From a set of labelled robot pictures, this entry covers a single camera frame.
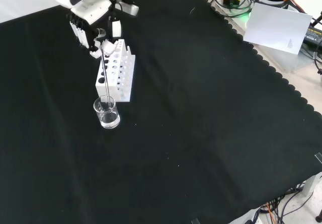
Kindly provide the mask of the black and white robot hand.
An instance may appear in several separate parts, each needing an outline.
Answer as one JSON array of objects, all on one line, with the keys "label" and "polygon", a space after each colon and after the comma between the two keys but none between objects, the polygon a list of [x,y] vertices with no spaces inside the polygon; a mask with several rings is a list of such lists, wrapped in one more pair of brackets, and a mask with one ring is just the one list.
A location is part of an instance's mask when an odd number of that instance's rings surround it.
[{"label": "black and white robot hand", "polygon": [[106,36],[103,29],[93,27],[115,3],[121,0],[55,0],[70,10],[69,24],[80,45],[94,58],[99,58],[101,43]]}]

